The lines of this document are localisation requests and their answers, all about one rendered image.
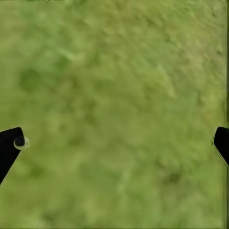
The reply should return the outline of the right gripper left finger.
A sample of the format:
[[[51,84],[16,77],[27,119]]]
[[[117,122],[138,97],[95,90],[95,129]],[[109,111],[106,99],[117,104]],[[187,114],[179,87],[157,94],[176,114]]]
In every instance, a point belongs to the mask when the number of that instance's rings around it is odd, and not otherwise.
[[[30,140],[23,136],[21,127],[0,132],[0,184],[22,150],[30,147]]]

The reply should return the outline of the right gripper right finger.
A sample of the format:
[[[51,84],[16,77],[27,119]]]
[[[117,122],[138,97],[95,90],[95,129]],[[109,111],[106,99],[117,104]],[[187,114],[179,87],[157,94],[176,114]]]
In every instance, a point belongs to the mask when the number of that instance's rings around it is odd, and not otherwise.
[[[229,129],[224,127],[218,127],[215,138],[214,145],[218,151],[222,154],[227,164],[229,165]]]

